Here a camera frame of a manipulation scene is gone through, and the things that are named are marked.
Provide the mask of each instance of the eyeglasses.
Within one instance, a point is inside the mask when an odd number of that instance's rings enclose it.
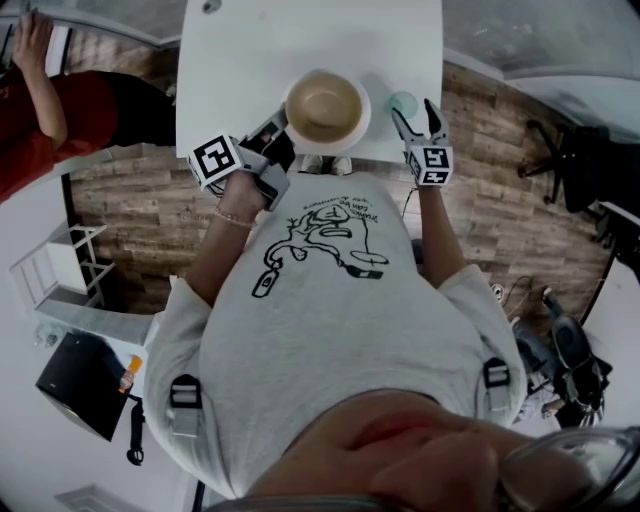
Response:
[[[500,512],[620,510],[640,499],[640,427],[567,429],[515,450],[502,462]],[[411,512],[368,496],[245,498],[206,512]]]

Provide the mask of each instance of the hand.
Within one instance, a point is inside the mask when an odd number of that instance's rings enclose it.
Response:
[[[219,204],[223,212],[253,222],[266,206],[267,199],[258,191],[251,173],[240,170],[231,173]]]
[[[43,14],[30,12],[20,18],[14,35],[13,62],[22,73],[44,73],[52,31],[51,18]]]

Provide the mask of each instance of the cartoon drawing on shirt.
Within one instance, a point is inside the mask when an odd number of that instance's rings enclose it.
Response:
[[[313,250],[331,255],[338,267],[343,268],[352,278],[380,279],[384,272],[376,266],[388,265],[389,260],[369,250],[367,225],[368,222],[377,222],[377,218],[366,213],[367,206],[353,201],[336,198],[327,201],[334,204],[307,207],[309,209],[302,217],[289,219],[289,237],[267,249],[264,263],[268,270],[260,276],[252,295],[257,298],[268,296],[280,276],[285,260],[287,264],[305,261],[309,251]]]

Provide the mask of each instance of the sneaker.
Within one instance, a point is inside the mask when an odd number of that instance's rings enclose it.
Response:
[[[323,160],[318,155],[306,155],[302,161],[302,169],[300,172],[306,172],[307,174],[321,174]]]
[[[351,158],[342,156],[333,160],[333,163],[331,164],[331,174],[335,174],[336,176],[347,176],[352,172],[353,167],[351,166]]]

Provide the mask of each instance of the beige bowl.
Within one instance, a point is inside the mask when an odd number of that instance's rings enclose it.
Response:
[[[302,77],[285,102],[288,133],[302,151],[338,154],[366,132],[371,103],[355,81],[324,70]]]

